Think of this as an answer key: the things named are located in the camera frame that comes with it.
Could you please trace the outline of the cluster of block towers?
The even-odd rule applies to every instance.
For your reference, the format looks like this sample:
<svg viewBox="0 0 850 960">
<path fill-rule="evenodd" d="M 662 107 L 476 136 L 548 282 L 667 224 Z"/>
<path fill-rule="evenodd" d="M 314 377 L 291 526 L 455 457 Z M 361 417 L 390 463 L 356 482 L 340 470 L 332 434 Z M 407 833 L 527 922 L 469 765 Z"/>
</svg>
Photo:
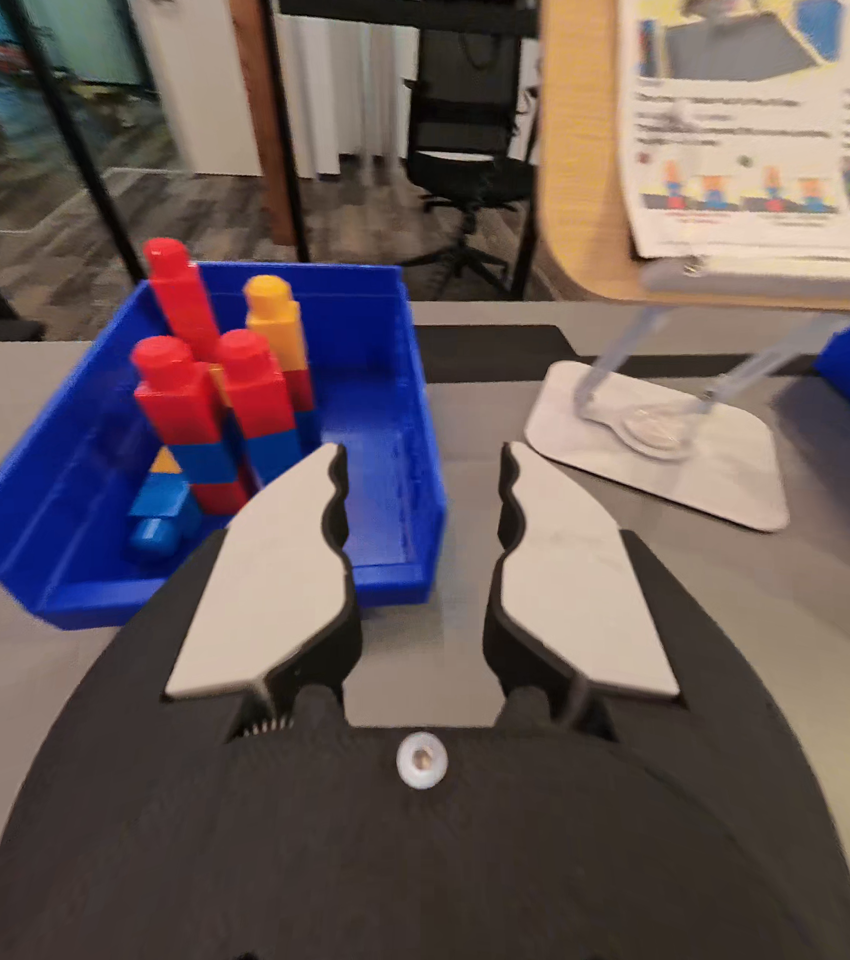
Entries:
<svg viewBox="0 0 850 960">
<path fill-rule="evenodd" d="M 131 351 L 134 398 L 162 446 L 129 511 L 145 560 L 184 549 L 208 519 L 230 518 L 321 441 L 301 309 L 273 273 L 243 286 L 243 326 L 224 330 L 185 246 L 143 247 L 169 333 Z"/>
</svg>

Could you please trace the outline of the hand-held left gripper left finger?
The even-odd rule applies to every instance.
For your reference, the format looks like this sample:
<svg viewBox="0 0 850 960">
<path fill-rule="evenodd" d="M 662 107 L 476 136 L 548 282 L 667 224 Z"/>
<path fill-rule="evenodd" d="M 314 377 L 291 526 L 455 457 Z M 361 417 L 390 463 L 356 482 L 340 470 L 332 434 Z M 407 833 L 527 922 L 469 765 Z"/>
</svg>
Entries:
<svg viewBox="0 0 850 960">
<path fill-rule="evenodd" d="M 317 687 L 343 709 L 362 648 L 345 552 L 348 491 L 346 448 L 325 442 L 228 523 L 168 675 L 167 701 L 238 694 L 276 722 L 290 718 L 302 690 Z"/>
</svg>

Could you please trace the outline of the wooden pillar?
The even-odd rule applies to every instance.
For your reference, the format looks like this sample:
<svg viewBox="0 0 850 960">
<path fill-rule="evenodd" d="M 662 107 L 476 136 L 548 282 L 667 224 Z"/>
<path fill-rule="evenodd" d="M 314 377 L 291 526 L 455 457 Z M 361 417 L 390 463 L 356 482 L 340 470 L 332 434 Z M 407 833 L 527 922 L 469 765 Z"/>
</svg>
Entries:
<svg viewBox="0 0 850 960">
<path fill-rule="evenodd" d="M 272 238 L 277 245 L 292 247 L 298 261 L 309 262 L 273 7 L 268 1 L 230 1 L 228 7 Z"/>
</svg>

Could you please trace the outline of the black office chair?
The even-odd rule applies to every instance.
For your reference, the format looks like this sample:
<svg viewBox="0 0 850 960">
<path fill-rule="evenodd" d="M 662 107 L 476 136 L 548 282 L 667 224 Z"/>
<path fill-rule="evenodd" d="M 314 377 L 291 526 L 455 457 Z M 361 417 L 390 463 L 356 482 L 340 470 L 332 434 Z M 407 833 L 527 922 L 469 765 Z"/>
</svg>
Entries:
<svg viewBox="0 0 850 960">
<path fill-rule="evenodd" d="M 510 154 L 518 119 L 523 39 L 513 34 L 420 30 L 410 93 L 405 172 L 425 191 L 422 209 L 451 209 L 459 222 L 443 246 L 400 261 L 433 269 L 428 298 L 438 300 L 470 271 L 513 299 L 506 260 L 472 246 L 479 213 L 515 212 L 531 203 L 536 167 Z"/>
</svg>

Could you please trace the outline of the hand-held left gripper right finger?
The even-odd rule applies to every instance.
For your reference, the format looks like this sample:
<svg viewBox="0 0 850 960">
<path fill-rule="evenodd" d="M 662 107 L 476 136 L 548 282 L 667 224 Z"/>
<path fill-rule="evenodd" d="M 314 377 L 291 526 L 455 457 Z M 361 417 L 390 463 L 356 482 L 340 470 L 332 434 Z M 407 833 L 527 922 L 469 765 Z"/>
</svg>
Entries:
<svg viewBox="0 0 850 960">
<path fill-rule="evenodd" d="M 516 440 L 502 447 L 499 496 L 482 653 L 503 696 L 538 690 L 573 727 L 605 694 L 675 703 L 678 679 L 610 512 Z"/>
</svg>

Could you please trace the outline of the white document stand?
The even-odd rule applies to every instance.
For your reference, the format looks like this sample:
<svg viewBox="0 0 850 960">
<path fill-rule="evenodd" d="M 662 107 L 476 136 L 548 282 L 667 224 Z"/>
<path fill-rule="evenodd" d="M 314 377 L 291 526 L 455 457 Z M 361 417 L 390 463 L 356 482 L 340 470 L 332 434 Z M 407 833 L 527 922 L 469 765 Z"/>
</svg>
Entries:
<svg viewBox="0 0 850 960">
<path fill-rule="evenodd" d="M 561 361 L 544 378 L 524 431 L 553 462 L 762 533 L 791 520 L 769 427 L 731 400 L 850 327 L 850 315 L 805 314 L 699 393 L 621 373 L 671 309 L 644 307 L 592 364 Z"/>
</svg>

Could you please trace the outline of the grey desk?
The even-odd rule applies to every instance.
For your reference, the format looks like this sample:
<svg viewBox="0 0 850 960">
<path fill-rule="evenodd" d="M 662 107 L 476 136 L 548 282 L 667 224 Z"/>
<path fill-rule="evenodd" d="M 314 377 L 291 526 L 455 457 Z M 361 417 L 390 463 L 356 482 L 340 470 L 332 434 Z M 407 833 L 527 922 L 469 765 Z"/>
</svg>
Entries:
<svg viewBox="0 0 850 960">
<path fill-rule="evenodd" d="M 85 342 L 0 343 L 0 461 L 86 352 Z M 523 436 L 537 386 L 437 384 L 432 418 L 448 522 L 424 606 L 364 624 L 348 718 L 364 726 L 488 726 L 501 690 L 480 651 L 499 554 L 499 450 Z M 777 433 L 791 524 L 754 534 L 573 474 L 683 582 L 761 675 L 821 783 L 850 857 L 850 407 L 819 379 L 773 378 L 739 396 Z M 0 588 L 0 834 L 36 751 L 112 630 L 61 631 Z"/>
</svg>

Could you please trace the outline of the blurred blue object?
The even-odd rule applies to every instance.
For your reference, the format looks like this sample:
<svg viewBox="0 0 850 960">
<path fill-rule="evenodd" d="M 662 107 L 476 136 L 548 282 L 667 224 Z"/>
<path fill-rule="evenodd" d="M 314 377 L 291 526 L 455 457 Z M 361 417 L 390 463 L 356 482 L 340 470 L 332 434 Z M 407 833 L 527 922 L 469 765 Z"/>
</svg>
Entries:
<svg viewBox="0 0 850 960">
<path fill-rule="evenodd" d="M 426 378 L 398 267 L 203 262 L 223 330 L 243 325 L 242 288 L 289 283 L 301 309 L 321 437 L 347 451 L 345 510 L 363 608 L 426 602 L 446 495 Z M 227 522 L 203 521 L 173 556 L 128 544 L 127 512 L 159 442 L 133 399 L 133 345 L 167 332 L 145 282 L 119 306 L 0 464 L 0 585 L 65 630 L 122 626 Z"/>
</svg>

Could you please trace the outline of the instruction board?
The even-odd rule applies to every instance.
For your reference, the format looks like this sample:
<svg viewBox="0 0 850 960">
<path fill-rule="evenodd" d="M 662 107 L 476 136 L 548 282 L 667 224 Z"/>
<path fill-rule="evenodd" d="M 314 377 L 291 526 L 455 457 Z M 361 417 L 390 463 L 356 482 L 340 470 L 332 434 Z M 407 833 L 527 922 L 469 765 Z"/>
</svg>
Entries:
<svg viewBox="0 0 850 960">
<path fill-rule="evenodd" d="M 850 2 L 542 2 L 541 235 L 586 294 L 850 313 Z"/>
</svg>

